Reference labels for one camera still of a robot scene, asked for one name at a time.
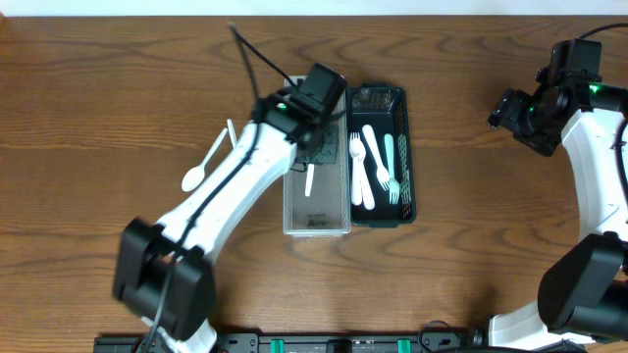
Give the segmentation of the white spoon horizontal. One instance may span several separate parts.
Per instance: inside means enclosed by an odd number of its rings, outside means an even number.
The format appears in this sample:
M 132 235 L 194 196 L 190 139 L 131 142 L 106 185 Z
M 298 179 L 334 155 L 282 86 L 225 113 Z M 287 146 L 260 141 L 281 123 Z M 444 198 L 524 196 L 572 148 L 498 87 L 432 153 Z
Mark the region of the white spoon horizontal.
M 311 195 L 314 172 L 315 172 L 315 165 L 308 164 L 307 170 L 306 170 L 306 180 L 305 180 L 305 189 L 304 189 L 304 195 L 306 197 L 309 197 Z

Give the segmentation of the white fork tines up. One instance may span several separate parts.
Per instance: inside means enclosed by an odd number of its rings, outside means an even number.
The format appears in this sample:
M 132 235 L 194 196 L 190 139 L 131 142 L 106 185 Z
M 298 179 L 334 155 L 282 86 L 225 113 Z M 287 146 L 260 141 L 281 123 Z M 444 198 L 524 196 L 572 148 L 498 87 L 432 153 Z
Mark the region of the white fork tines up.
M 359 143 L 359 133 L 351 132 L 349 134 L 349 155 L 352 159 L 352 175 L 351 175 L 351 203 L 359 206 L 362 203 L 363 196 L 361 191 L 361 176 L 359 165 L 361 162 L 362 152 Z

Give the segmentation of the white fork tines down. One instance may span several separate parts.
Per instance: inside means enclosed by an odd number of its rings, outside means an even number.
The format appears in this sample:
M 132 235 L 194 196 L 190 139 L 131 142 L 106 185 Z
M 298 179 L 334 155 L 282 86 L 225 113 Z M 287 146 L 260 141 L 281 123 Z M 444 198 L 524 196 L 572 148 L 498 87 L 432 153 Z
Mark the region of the white fork tines down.
M 379 144 L 375 136 L 375 131 L 370 125 L 364 125 L 362 127 L 362 133 L 365 137 L 369 150 L 373 156 L 376 164 L 376 177 L 380 186 L 388 191 L 390 189 L 390 175 L 387 168 L 384 166 L 383 159 L 380 153 Z

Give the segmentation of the mint green plastic fork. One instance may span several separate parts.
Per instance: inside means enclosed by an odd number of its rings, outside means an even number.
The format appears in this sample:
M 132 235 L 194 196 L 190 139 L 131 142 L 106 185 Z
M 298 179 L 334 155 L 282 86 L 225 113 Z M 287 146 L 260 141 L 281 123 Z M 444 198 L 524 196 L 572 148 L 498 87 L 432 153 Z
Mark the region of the mint green plastic fork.
M 400 186 L 395 177 L 395 161 L 394 161 L 394 143 L 393 136 L 389 133 L 384 135 L 384 142 L 387 154 L 387 163 L 389 171 L 389 202 L 396 205 L 399 200 Z

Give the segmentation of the white spoon of pair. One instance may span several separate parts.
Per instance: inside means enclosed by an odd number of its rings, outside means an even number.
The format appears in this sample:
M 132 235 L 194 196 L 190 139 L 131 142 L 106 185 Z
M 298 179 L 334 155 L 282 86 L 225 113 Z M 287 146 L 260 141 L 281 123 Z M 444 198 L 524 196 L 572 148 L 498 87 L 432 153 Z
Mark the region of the white spoon of pair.
M 236 137 L 235 126 L 231 119 L 227 119 L 227 127 L 228 127 L 228 133 L 230 136 L 232 147 L 235 149 L 237 146 L 237 137 Z

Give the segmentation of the white spoon diagonal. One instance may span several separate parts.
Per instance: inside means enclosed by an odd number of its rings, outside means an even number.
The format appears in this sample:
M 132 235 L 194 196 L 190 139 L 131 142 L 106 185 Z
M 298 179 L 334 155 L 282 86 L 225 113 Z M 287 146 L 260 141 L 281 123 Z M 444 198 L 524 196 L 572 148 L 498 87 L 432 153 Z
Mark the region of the white spoon diagonal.
M 211 145 L 209 151 L 205 155 L 202 162 L 199 165 L 187 171 L 181 183 L 182 191 L 190 192 L 191 190 L 195 189 L 205 179 L 206 165 L 208 164 L 210 159 L 213 157 L 215 152 L 218 150 L 218 148 L 222 144 L 225 136 L 227 135 L 227 132 L 228 132 L 228 129 L 224 127 L 223 130 L 219 133 L 219 135 L 215 139 L 215 141 L 213 142 L 213 144 Z

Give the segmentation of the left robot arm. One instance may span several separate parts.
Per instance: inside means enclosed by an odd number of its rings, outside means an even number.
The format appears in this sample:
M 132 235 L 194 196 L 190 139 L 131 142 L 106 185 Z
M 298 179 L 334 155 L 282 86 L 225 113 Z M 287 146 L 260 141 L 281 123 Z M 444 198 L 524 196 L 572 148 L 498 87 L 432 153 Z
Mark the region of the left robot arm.
M 263 192 L 298 155 L 321 150 L 339 117 L 345 78 L 316 63 L 295 86 L 258 98 L 236 147 L 174 210 L 150 225 L 132 220 L 122 232 L 114 297 L 151 325 L 139 344 L 169 352 L 209 352 L 217 333 L 214 266 L 228 237 Z

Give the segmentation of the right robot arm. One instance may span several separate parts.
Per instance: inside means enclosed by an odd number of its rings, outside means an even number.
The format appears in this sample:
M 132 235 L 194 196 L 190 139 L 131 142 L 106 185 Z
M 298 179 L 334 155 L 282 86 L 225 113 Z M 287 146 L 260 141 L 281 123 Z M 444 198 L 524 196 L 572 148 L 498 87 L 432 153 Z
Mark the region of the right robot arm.
M 540 351 L 627 337 L 627 90 L 603 83 L 602 46 L 556 43 L 533 94 L 508 89 L 487 119 L 549 157 L 563 147 L 579 209 L 578 243 L 543 275 L 534 302 L 489 321 L 491 348 Z

